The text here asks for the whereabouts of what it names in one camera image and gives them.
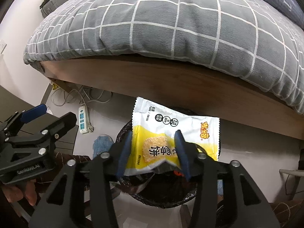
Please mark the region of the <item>person's left hand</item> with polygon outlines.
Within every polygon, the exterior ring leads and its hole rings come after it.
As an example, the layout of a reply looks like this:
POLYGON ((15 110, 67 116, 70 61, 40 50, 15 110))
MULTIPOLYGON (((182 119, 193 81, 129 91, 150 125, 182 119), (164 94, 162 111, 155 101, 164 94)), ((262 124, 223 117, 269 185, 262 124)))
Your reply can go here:
POLYGON ((37 202, 37 193, 35 188, 36 180, 30 180, 26 183, 24 190, 16 186, 2 186, 1 189, 9 203, 15 203, 26 198, 31 206, 35 206, 37 202))

